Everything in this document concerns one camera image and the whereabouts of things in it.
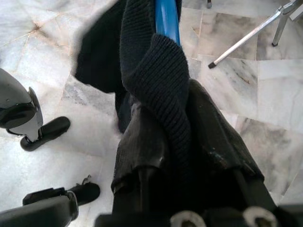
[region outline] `floor tile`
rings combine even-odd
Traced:
[[[201,72],[201,61],[187,58],[189,75],[193,79],[199,79]]]
[[[272,46],[278,20],[258,35],[257,60],[303,59],[303,26],[288,20],[279,45]]]
[[[27,5],[24,5],[23,7],[36,26],[42,26],[45,22],[59,15],[59,12],[53,12],[37,7],[31,7]]]
[[[198,54],[220,56],[258,25],[258,19],[204,12]],[[257,37],[251,38],[230,57],[256,59]]]
[[[182,7],[189,9],[201,9],[202,4],[207,4],[207,0],[182,0]]]
[[[0,47],[27,33],[35,26],[16,0],[0,2]]]
[[[303,60],[259,61],[259,80],[294,77],[303,79]]]
[[[202,56],[199,82],[219,109],[241,116],[257,117],[258,65],[255,61],[225,59],[216,68],[214,57]]]
[[[302,61],[262,61],[258,119],[303,133]]]
[[[282,199],[282,204],[303,204],[303,162],[301,168]]]
[[[202,2],[204,11],[228,13],[243,17],[260,17],[272,15],[280,5],[288,3],[289,0],[213,0],[211,9],[206,8],[206,0]]]
[[[190,58],[197,58],[201,17],[201,10],[182,8],[180,39],[185,55]]]
[[[96,88],[85,85],[70,75],[63,93],[63,100],[70,100],[74,104],[92,106],[96,110],[113,117],[115,111],[115,94],[105,94]]]
[[[0,47],[0,68],[6,71],[15,71],[17,69],[28,36],[24,35]]]
[[[285,195],[300,169],[303,134],[239,117],[236,130],[265,176],[270,192]]]
[[[100,157],[116,152],[119,133],[114,115],[63,98],[56,116],[66,116],[71,121],[68,133],[58,139],[66,149]]]
[[[59,46],[39,32],[30,35],[18,66],[18,73],[56,88],[63,88],[71,60]]]
[[[40,31],[69,54],[80,44],[83,22],[76,17],[59,15],[45,23]]]
[[[221,110],[221,113],[223,114],[223,116],[225,117],[225,119],[227,120],[227,122],[233,127],[233,128],[236,128],[236,125],[237,125],[237,120],[238,120],[238,117],[239,115],[238,114],[233,114],[233,113],[230,113],[228,111],[224,111],[224,110]]]

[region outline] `marble floor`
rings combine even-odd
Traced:
[[[0,68],[40,101],[45,122],[71,128],[35,152],[0,130],[0,211],[30,192],[73,187],[88,174],[101,196],[80,207],[72,227],[92,226],[112,208],[110,184],[120,134],[114,96],[72,76],[81,34],[114,0],[0,0]],[[207,65],[287,0],[183,0],[180,33],[191,77],[209,92],[242,136],[277,204],[303,203],[303,21],[288,21],[278,47],[277,22],[215,69]]]

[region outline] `white marble tile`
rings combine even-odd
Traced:
[[[30,16],[16,0],[0,0],[0,46],[7,44],[34,28]]]
[[[18,73],[51,87],[62,89],[71,70],[71,60],[39,31],[30,35],[18,66]]]
[[[71,121],[68,133],[58,139],[68,150],[101,157],[116,152],[119,133],[114,116],[68,98],[62,99],[56,116],[66,116]]]
[[[223,13],[204,12],[199,38],[198,54],[220,56],[253,30],[259,19]],[[235,50],[230,57],[255,60],[257,37]]]
[[[225,59],[216,68],[208,64],[214,57],[202,56],[199,82],[206,88],[219,109],[257,117],[257,74],[255,61]]]
[[[115,94],[106,94],[98,89],[85,85],[70,75],[63,93],[63,99],[71,100],[82,106],[92,106],[104,114],[115,117]]]
[[[303,162],[281,203],[284,205],[303,204]]]
[[[69,189],[88,175],[96,180],[103,164],[101,157],[68,150],[58,140],[34,152],[23,151],[16,140],[0,138],[0,145],[1,211],[21,206],[31,192],[50,187]]]
[[[206,0],[202,1],[202,8],[209,12],[228,13],[244,17],[270,16],[280,5],[284,5],[288,0],[213,0],[213,7],[206,8]]]
[[[0,68],[6,71],[15,71],[17,69],[28,36],[24,35],[0,47]]]
[[[202,4],[207,4],[207,0],[182,0],[182,7],[190,9],[201,9]]]
[[[70,4],[69,0],[18,0],[21,5],[60,12]]]
[[[74,51],[82,38],[82,30],[86,27],[83,20],[79,18],[60,15],[56,18],[60,31],[64,37],[64,40],[68,42],[69,51]]]
[[[259,61],[259,80],[294,77],[303,79],[303,60]]]
[[[182,8],[179,24],[182,49],[187,57],[197,58],[202,11]]]
[[[71,51],[80,43],[82,26],[79,18],[59,15],[45,23],[39,31],[71,55]]]
[[[237,120],[238,120],[238,117],[239,115],[238,114],[233,114],[233,113],[230,113],[228,111],[224,111],[224,110],[220,110],[221,113],[223,114],[223,116],[225,117],[225,119],[227,120],[227,122],[233,127],[233,128],[236,128],[236,125],[237,125]]]
[[[265,176],[270,192],[284,195],[300,169],[303,134],[239,117],[237,131]]]
[[[302,100],[303,79],[282,77],[259,80],[258,119],[303,133]]]
[[[201,72],[201,61],[187,58],[189,75],[193,79],[198,79]]]
[[[42,26],[45,22],[59,15],[58,12],[53,12],[53,11],[40,9],[37,7],[31,7],[27,5],[24,5],[24,9],[37,26]]]
[[[279,45],[272,46],[278,20],[258,35],[257,60],[303,59],[303,26],[288,20]]]

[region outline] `blue metal pole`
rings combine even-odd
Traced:
[[[156,31],[180,45],[179,23],[175,0],[156,0]]]

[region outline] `silver metal leg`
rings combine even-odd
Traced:
[[[284,28],[285,28],[285,25],[287,23],[288,18],[289,18],[288,14],[284,14],[284,15],[281,16],[278,28],[276,30],[276,34],[275,34],[274,40],[272,42],[273,46],[278,46],[278,43],[280,41],[281,35],[282,35],[283,31],[284,31]]]
[[[248,33],[246,36],[244,36],[242,39],[240,39],[234,46],[229,48],[227,51],[225,51],[219,58],[217,58],[215,61],[210,63],[208,67],[210,69],[217,66],[217,64],[225,59],[228,55],[230,55],[232,52],[234,52],[236,49],[238,49],[240,46],[245,44],[250,38],[252,38],[254,35],[258,34],[260,31],[262,31],[267,25],[275,21],[280,15],[281,15],[281,8],[279,8],[274,15],[272,15],[270,18],[268,18],[266,21],[264,21],[262,24],[260,24],[258,27],[256,27],[254,30],[252,30],[250,33]]]
[[[287,19],[289,15],[300,7],[300,5],[303,3],[303,0],[292,0],[291,2],[285,4],[284,6],[281,6],[278,8],[278,10],[275,12],[274,15],[272,15],[270,18],[268,18],[266,21],[264,21],[262,24],[260,24],[258,27],[256,27],[254,30],[252,30],[249,34],[244,36],[241,40],[239,40],[234,46],[229,48],[227,51],[225,51],[219,58],[217,58],[215,61],[210,63],[208,67],[210,69],[217,66],[217,64],[225,59],[228,55],[230,55],[232,52],[234,52],[236,49],[238,49],[240,46],[245,44],[250,38],[252,38],[254,35],[258,34],[260,31],[262,31],[267,25],[274,22],[280,15],[281,20],[279,22],[278,29],[276,31],[276,35],[274,38],[274,41],[272,43],[273,46],[277,46],[278,42],[281,38],[281,35],[283,33],[283,30],[285,28],[285,25],[287,23]]]
[[[278,28],[276,29],[276,34],[275,34],[274,40],[272,42],[273,46],[278,46],[288,18],[296,9],[298,9],[300,7],[300,5],[302,3],[303,3],[303,0],[294,0],[283,6],[279,25],[278,25]]]

